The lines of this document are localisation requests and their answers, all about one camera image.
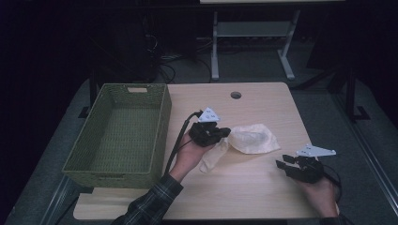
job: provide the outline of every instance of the person's left hand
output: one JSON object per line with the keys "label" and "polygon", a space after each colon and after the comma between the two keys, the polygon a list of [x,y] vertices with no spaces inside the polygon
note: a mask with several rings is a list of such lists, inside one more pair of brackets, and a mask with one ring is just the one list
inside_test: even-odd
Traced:
{"label": "person's left hand", "polygon": [[201,147],[191,139],[188,133],[189,131],[182,137],[179,145],[180,149],[176,155],[176,164],[169,172],[178,182],[181,182],[182,179],[199,164],[202,156],[215,145],[212,144],[207,147]]}

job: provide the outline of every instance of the wooden table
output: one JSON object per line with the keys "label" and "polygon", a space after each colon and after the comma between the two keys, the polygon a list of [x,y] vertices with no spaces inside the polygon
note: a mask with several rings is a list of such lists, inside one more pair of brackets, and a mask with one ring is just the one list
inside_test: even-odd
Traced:
{"label": "wooden table", "polygon": [[[207,83],[169,85],[173,102],[164,166],[184,120],[207,106],[222,119],[219,127],[266,125],[281,150],[244,155],[230,149],[211,173],[197,168],[182,181],[181,194],[165,219],[313,218],[295,183],[276,167],[275,159],[310,143],[289,89],[282,82]],[[239,92],[240,99],[231,98]],[[114,219],[146,190],[95,188],[81,194],[74,210],[77,219]]]}

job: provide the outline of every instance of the person's right hand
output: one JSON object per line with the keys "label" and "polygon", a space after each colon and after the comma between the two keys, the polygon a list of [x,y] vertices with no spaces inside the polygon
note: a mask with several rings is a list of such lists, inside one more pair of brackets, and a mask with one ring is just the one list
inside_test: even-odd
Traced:
{"label": "person's right hand", "polygon": [[304,191],[308,202],[322,218],[336,218],[336,202],[334,200],[334,185],[328,178],[323,177],[315,184],[309,184],[295,180]]}

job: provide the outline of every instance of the green wicker basket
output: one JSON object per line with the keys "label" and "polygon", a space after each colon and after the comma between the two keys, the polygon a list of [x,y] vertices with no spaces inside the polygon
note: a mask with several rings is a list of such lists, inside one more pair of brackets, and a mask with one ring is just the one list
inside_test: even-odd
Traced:
{"label": "green wicker basket", "polygon": [[166,84],[104,84],[63,173],[84,187],[151,188],[161,178],[171,108]]}

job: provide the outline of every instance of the metal frame leg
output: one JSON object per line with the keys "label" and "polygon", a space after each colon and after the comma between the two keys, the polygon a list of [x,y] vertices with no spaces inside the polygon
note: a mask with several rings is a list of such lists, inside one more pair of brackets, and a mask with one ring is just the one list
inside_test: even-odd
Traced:
{"label": "metal frame leg", "polygon": [[295,75],[293,74],[293,70],[290,67],[289,61],[287,60],[286,56],[287,56],[287,51],[289,50],[289,47],[290,47],[290,43],[292,42],[293,35],[295,34],[296,25],[299,20],[299,13],[300,13],[300,10],[295,11],[293,20],[290,23],[289,30],[287,32],[286,42],[284,43],[283,48],[281,50],[278,50],[278,56],[281,60],[281,63],[282,63],[283,69],[284,69],[284,73],[286,74],[286,77],[288,80],[295,79]]}
{"label": "metal frame leg", "polygon": [[213,22],[213,51],[211,52],[211,79],[217,81],[219,78],[219,58],[217,57],[217,11],[215,11]]}

